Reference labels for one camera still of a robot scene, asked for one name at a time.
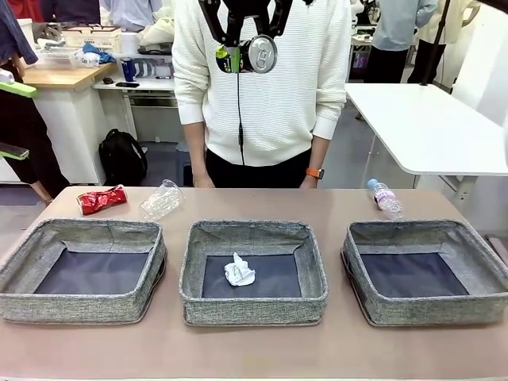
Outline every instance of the white sweater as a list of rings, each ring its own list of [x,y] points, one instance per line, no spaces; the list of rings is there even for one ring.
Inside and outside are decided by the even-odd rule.
[[[237,75],[215,61],[219,43],[211,35],[198,0],[179,0],[175,15],[176,97],[183,125],[204,121],[206,147],[241,164],[238,144]],[[275,3],[269,6],[273,14]],[[227,29],[227,7],[219,19]],[[294,0],[285,33],[276,37],[279,58],[268,74],[240,74],[245,164],[282,163],[310,149],[313,135],[332,139],[346,102],[344,84],[351,45],[350,0]],[[245,20],[242,40],[257,35]]]

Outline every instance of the white desk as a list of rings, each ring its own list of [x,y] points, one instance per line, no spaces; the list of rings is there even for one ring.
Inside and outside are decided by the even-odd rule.
[[[365,175],[377,137],[403,171],[440,176],[458,205],[478,176],[508,176],[502,128],[437,87],[349,83],[346,91],[375,133]]]

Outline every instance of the shelf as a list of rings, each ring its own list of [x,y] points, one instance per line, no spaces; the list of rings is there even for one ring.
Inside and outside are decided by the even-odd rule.
[[[133,60],[143,59],[143,60],[173,60],[173,56],[171,55],[159,55],[159,54],[121,54],[121,53],[113,53],[112,56],[118,60],[122,58],[131,58]]]
[[[123,75],[111,75],[110,78],[114,81],[111,85],[106,85],[103,81],[98,81],[93,85],[94,89],[97,90],[152,90],[152,91],[174,91],[175,80],[174,79],[154,79],[154,78],[139,78],[136,83],[140,86],[136,88],[129,87],[117,87],[116,84],[119,82],[125,82]]]

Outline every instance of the red can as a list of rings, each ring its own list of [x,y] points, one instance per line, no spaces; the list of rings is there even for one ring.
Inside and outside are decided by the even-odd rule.
[[[104,192],[88,192],[77,198],[83,216],[97,213],[114,205],[127,202],[127,193],[123,185],[105,190]]]

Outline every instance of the person in background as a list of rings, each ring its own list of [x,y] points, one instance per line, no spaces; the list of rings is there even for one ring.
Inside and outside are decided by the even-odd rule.
[[[414,69],[408,79],[408,83],[421,83],[424,81],[427,67],[431,59],[434,41],[436,40],[439,22],[443,17],[446,0],[439,0],[437,11],[433,14],[429,24],[418,30],[417,37],[420,39],[418,43],[418,53],[414,63]],[[479,2],[472,0],[452,0],[448,8],[446,16],[446,24],[437,46],[436,59],[432,62],[430,77],[427,78],[428,83],[432,83],[437,75],[437,67],[445,53],[447,44],[455,44],[459,40],[460,30],[475,19],[479,12]],[[464,13],[467,9],[471,9],[471,14],[467,20],[464,20]]]
[[[46,22],[100,24],[98,0],[40,0]]]
[[[430,21],[437,0],[379,0],[379,8],[381,19],[372,39],[364,82],[400,83],[415,28]]]
[[[269,12],[274,8],[272,2]],[[226,23],[227,17],[223,6],[219,18]],[[275,68],[263,75],[226,74],[217,66],[219,43],[199,2],[177,2],[175,94],[194,185],[317,187],[318,171],[346,103],[351,34],[350,0],[319,0],[310,7],[298,0],[284,34],[275,38]],[[256,35],[250,18],[242,37]]]
[[[0,0],[0,68],[13,73],[19,83],[25,74],[21,57],[27,64],[37,62],[8,3]],[[69,182],[60,171],[48,129],[35,103],[30,98],[0,90],[0,118],[0,141],[30,151],[28,159],[6,158],[7,163],[23,183],[28,183],[49,204]]]
[[[16,18],[31,18],[34,23],[44,22],[40,0],[7,0]]]
[[[100,0],[100,5],[110,12],[110,21],[113,25],[119,26],[127,32],[139,32],[154,23],[153,1]]]

